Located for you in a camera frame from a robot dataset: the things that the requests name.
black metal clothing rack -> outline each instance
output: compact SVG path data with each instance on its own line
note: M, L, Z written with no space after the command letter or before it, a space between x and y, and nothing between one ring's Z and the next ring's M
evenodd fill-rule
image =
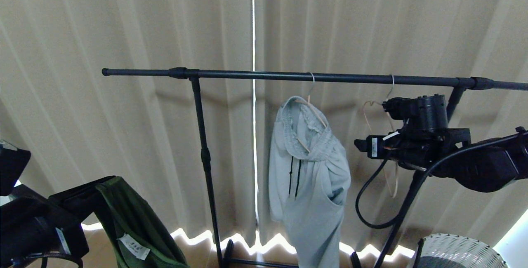
M453 91L447 104L447 116L451 119L460 98L467 89L511 89L528 91L528 83L522 82L502 82L490 80L489 78L436 78L428 76L392 76L392 75L362 75L362 74L325 74L325 73L292 73L292 72L258 72L258 71L212 71L187 69L177 67L172 69L102 69L104 76L121 75L121 76L168 76L171 78L188 79L191 81L194 93L194 103L196 106L196 115L198 117L198 130L200 132L200 144L202 146L201 159L205 172L205 182L207 185L207 195L209 196L209 207L211 208L211 218L213 223L214 243L217 250L217 259L220 268L228 268L230 263L240 263L253 266L268 266L276 268L296 268L297 266L268 263L259 261L249 261L232 258L233 242L230 240L224 255L220 247L220 238L217 222L217 208L215 205L215 193L213 190L213 179L211 177L211 155L207 147L205 134L205 123L202 108L202 96L200 94L200 78L233 78L245 80L294 80L294 81L312 81L317 82L356 82L365 84L396 84L396 85L428 85L428 86L447 86L452 87ZM383 249L376 261L375 268L380 268L385 255L387 255L392 243L396 239L407 211L411 207L412 201L421 187L420 180L424 178L423 172L415 172L409 191L403 201L398 213L397 219L392 226L391 232ZM351 261L354 268L360 267L359 259L356 253L351 255Z

floor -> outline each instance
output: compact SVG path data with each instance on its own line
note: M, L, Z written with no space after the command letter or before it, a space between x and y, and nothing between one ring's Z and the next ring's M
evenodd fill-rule
M113 253L108 237L104 230L85 231L88 245L90 246L90 252L83 257L83 263L85 268L115 268L116 259ZM183 238L177 237L177 245L185 254L189 266L192 268L218 268L217 255L215 251L211 250L211 244L208 240L204 240L196 245L188 245L184 242ZM248 255L246 250L241 244L235 244L233 250L233 257L240 259L256 260L259 257L259 261L279 262L279 263L291 263L296 264L296 256L288 253L281 246L275 246L265 254L259 255ZM363 268L372 267L376 258L373 255L369 255L361 259ZM387 263L384 268L396 268L406 267L408 259L400 256L394 262ZM32 263L30 268L39 268L40 261ZM49 268L76 268L76 265L64 260L50 259L48 262ZM244 264L231 264L230 268L249 268L251 266ZM351 268L349 255L341 252L341 265L340 268Z

curtain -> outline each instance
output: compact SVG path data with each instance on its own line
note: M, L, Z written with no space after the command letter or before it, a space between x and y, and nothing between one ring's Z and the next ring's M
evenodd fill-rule
M255 0L257 71L419 76L483 76L528 81L528 0ZM263 242L283 228L270 220L268 146L277 109L292 95L306 97L311 82L258 81L257 160L259 229ZM311 102L328 118L347 150L351 189L345 208L342 242L356 250L381 249L389 229L373 230L355 213L359 189L379 161L358 152L354 139L390 129L381 108L365 101L385 100L389 85L316 82ZM445 94L451 89L395 86L390 97ZM526 94L516 91L467 91L450 127L469 127L473 142L515 133L526 125ZM394 174L393 165L387 166ZM412 172L400 169L395 199L381 174L362 197L368 221L392 218L405 197ZM394 176L390 177L391 187ZM526 182L495 193L477 193L452 179L428 178L401 229L399 244L414 249L434 232L460 234L494 245L528 207Z
M212 230L190 82L101 69L251 69L251 0L0 1L0 129L33 154L21 182L123 176L169 230ZM221 237L252 245L252 83L201 82Z

green cloth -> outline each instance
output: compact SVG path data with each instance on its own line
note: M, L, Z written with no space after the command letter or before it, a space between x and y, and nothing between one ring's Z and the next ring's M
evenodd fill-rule
M189 268L185 256L155 212L120 176L96 185L106 201L95 211L115 251L119 268ZM128 234L151 251L138 259L121 240Z

laundry basket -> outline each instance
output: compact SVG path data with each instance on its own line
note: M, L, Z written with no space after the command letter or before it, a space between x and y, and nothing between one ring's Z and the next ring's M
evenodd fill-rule
M408 268L507 268L489 245L475 239L433 234L420 239Z

